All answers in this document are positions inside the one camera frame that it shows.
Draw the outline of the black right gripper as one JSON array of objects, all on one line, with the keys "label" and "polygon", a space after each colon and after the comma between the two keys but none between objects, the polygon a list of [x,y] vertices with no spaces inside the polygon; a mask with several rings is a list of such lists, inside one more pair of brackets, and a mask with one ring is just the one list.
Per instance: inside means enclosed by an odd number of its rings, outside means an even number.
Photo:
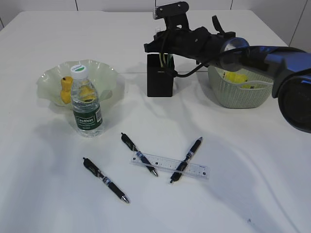
[{"label": "black right gripper", "polygon": [[158,33],[153,42],[145,43],[144,51],[171,53],[202,63],[219,53],[217,39],[205,27],[193,31],[171,29]]}]

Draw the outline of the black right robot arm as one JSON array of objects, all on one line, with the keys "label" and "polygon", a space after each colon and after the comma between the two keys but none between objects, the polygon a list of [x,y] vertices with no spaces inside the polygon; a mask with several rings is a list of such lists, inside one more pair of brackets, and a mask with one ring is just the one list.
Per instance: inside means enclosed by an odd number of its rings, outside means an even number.
[{"label": "black right robot arm", "polygon": [[172,77],[187,77],[202,67],[214,66],[226,71],[246,69],[273,80],[272,97],[278,100],[285,120],[294,128],[311,131],[311,55],[303,50],[280,46],[250,46],[235,32],[226,32],[216,16],[212,23],[217,31],[205,27],[190,30],[186,16],[166,17],[166,30],[157,32],[146,53],[166,53],[193,59],[197,67],[179,74],[165,67]]}]

